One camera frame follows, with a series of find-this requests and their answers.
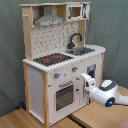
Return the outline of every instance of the wooden play kitchen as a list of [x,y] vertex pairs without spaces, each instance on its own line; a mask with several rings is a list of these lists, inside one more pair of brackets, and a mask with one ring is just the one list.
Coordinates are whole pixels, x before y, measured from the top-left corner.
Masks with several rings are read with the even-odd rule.
[[101,83],[105,49],[85,44],[90,2],[22,4],[27,111],[46,128],[89,103],[81,73]]

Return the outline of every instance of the countertop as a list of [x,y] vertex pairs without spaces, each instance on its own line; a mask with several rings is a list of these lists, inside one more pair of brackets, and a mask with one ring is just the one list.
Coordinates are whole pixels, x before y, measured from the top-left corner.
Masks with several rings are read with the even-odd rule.
[[[18,109],[0,117],[0,128],[44,128],[44,125],[23,109]],[[62,119],[50,128],[81,128],[68,117]]]
[[93,57],[93,56],[96,56],[96,55],[99,55],[99,54],[105,52],[105,48],[103,48],[101,46],[86,44],[86,47],[87,48],[94,49],[95,51],[94,52],[87,53],[85,55],[79,55],[79,56],[74,56],[74,55],[65,53],[65,50],[64,51],[59,51],[59,53],[64,54],[64,55],[67,55],[67,56],[70,56],[70,57],[74,57],[74,59],[70,59],[70,60],[67,60],[67,61],[62,62],[62,63],[54,64],[54,65],[51,65],[49,67],[43,66],[43,65],[38,64],[36,62],[29,61],[27,59],[24,59],[23,62],[26,63],[26,64],[28,64],[28,65],[31,65],[31,66],[39,69],[39,70],[41,70],[41,71],[47,72],[47,71],[49,71],[51,69],[56,69],[56,68],[58,68],[60,66],[67,65],[69,63],[75,63],[76,61],[80,61],[80,60],[85,59],[85,58],[90,58],[90,57]]

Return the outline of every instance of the wooden table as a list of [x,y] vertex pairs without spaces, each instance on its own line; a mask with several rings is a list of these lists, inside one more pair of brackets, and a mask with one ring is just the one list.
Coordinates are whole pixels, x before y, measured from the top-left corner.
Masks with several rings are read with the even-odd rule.
[[[19,109],[0,118],[0,128],[44,128],[31,114]],[[69,118],[64,118],[50,128],[81,128]]]
[[[128,96],[128,89],[119,86],[119,91]],[[71,117],[87,128],[116,128],[128,118],[128,107],[115,105],[106,108],[93,101],[71,114]]]

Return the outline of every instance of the white oven door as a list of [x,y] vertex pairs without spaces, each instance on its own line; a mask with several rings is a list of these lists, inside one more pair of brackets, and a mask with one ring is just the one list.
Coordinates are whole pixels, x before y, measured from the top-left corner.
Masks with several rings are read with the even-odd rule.
[[79,108],[79,94],[76,92],[75,77],[57,82],[49,87],[50,125],[61,120]]

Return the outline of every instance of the white robot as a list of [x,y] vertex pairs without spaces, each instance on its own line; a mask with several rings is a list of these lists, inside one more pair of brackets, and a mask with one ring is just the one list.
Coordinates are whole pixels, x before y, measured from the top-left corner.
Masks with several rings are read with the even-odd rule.
[[96,80],[88,74],[81,74],[84,84],[79,90],[80,99],[89,104],[89,99],[103,105],[111,107],[112,105],[128,105],[128,96],[122,96],[119,93],[115,81],[105,80],[98,88]]

